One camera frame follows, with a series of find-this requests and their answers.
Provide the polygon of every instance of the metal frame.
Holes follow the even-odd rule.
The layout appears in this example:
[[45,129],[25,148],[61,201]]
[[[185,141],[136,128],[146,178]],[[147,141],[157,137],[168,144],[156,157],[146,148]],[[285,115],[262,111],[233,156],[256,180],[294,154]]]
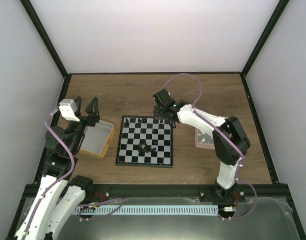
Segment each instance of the metal frame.
[[[254,123],[256,126],[256,130],[259,136],[259,140],[263,149],[264,157],[267,163],[267,167],[270,173],[270,177],[273,184],[256,184],[254,185],[257,195],[259,197],[285,197],[287,200],[288,205],[293,209],[292,217],[294,219],[294,222],[296,224],[296,228],[298,231],[298,234],[300,236],[300,239],[306,240],[306,236],[303,230],[303,227],[301,225],[300,219],[298,217],[292,196],[289,192],[288,186],[286,184],[280,184],[278,180],[278,176],[276,173],[276,170],[274,168],[274,164],[272,161],[272,158],[269,153],[269,149],[263,134],[263,130],[260,125],[259,118],[256,113],[256,109],[251,97],[251,94],[249,92],[247,82],[246,82],[246,75],[249,72],[250,68],[254,64],[257,56],[259,55],[262,47],[264,46],[266,40],[268,39],[270,33],[272,32],[274,26],[276,25],[279,17],[281,16],[283,10],[285,9],[287,3],[289,0],[280,0],[269,19],[263,33],[261,34],[252,54],[250,55],[244,69],[242,72],[191,72],[192,74],[240,74],[242,83],[245,89],[245,93],[248,98],[248,103],[252,112],[252,116],[254,119]],[[25,10],[27,11],[27,14],[31,18],[34,26],[36,27],[38,33],[40,34],[46,48],[48,49],[49,53],[51,54],[54,62],[56,63],[59,71],[64,77],[64,83],[61,90],[61,93],[58,98],[58,102],[60,102],[62,99],[65,98],[68,86],[72,77],[72,74],[68,74],[65,70],[65,67],[63,63],[61,62],[53,44],[51,43],[50,38],[48,37],[41,21],[39,20],[39,17],[37,16],[30,0],[21,0],[21,3],[23,4]],[[111,74],[177,74],[177,72],[128,72],[128,73],[81,73],[81,74],[101,74],[101,75],[111,75]],[[59,114],[56,114],[53,117],[51,125],[54,126],[57,124],[59,120]],[[13,224],[11,226],[11,229],[9,231],[9,238],[12,239],[12,237],[15,235],[16,228],[18,225],[18,220],[20,218],[21,212],[24,207],[25,199],[26,198],[34,198],[38,192],[39,189],[39,182],[42,176],[43,171],[43,165],[46,160],[46,153],[43,151],[42,157],[36,172],[36,176],[34,179],[34,184],[26,185],[22,199],[19,203],[16,215],[14,217]],[[201,197],[201,193],[207,193],[208,191],[212,191],[214,188],[214,185],[142,185],[142,184],[132,184],[132,185],[122,185],[122,184],[96,184],[96,191],[100,193],[108,193],[110,198],[155,198],[155,197],[184,197],[184,198],[200,198],[203,202],[213,202],[214,204],[219,203],[214,201],[214,198],[208,194],[203,194],[204,197]],[[251,197],[253,196],[253,191],[249,186],[245,185],[238,185],[239,191],[244,192],[244,197]]]

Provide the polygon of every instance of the black square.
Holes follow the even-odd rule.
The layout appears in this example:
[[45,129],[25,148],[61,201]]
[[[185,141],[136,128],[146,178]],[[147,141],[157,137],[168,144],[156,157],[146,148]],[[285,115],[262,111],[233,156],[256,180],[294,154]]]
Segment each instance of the black square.
[[126,150],[127,145],[126,144],[121,144],[121,150]]
[[138,161],[138,157],[137,157],[137,156],[136,156],[136,157],[133,156],[133,157],[132,157],[132,163],[135,163],[135,162],[137,163],[137,161]]
[[131,156],[133,154],[132,150],[126,150],[126,156]]
[[150,162],[151,162],[151,158],[150,157],[148,157],[148,156],[146,156],[145,158],[144,158],[144,163],[146,163],[146,164],[150,164]]
[[124,162],[125,161],[125,156],[119,156],[119,158],[118,158],[118,161],[120,161],[120,162]]
[[161,157],[157,158],[157,163],[163,164],[164,163],[164,158],[161,158]]

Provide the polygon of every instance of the white panel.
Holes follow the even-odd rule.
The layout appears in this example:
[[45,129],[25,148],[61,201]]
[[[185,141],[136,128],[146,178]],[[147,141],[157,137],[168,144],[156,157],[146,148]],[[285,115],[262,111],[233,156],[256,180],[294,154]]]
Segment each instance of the white panel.
[[278,0],[32,0],[70,73],[241,71]]
[[0,239],[33,181],[62,82],[20,1],[0,0]]
[[306,0],[289,2],[247,82],[278,176],[306,231]]

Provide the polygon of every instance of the wooden tabletop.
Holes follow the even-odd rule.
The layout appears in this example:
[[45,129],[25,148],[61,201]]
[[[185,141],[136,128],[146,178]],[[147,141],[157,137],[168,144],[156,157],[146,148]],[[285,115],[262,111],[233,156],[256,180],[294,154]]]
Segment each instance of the wooden tabletop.
[[[249,109],[245,91],[238,74],[197,74],[203,95],[196,107],[217,116],[237,117],[251,148],[248,150],[239,179],[252,184],[270,184],[262,148]],[[213,184],[220,161],[211,149],[195,146],[195,129],[177,124],[174,129],[174,167],[116,166],[116,153],[122,115],[153,116],[152,95],[171,78],[167,74],[77,74],[73,75],[66,98],[82,97],[82,114],[93,97],[98,98],[101,120],[113,123],[116,133],[101,159],[77,154],[78,163],[73,176],[83,175],[95,183],[114,184]],[[198,93],[198,83],[190,77],[179,76],[166,89],[175,100],[192,103]],[[58,125],[66,127],[60,119]]]

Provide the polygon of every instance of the white grille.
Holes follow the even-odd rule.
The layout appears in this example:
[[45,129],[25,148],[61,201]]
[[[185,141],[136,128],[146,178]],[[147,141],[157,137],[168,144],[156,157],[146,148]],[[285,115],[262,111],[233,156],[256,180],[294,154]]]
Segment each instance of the white grille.
[[[96,209],[84,210],[81,215],[106,215],[116,209],[116,205],[103,205]],[[73,214],[78,214],[80,207],[75,208]],[[216,216],[218,206],[216,205],[123,205],[114,215],[195,215]]]

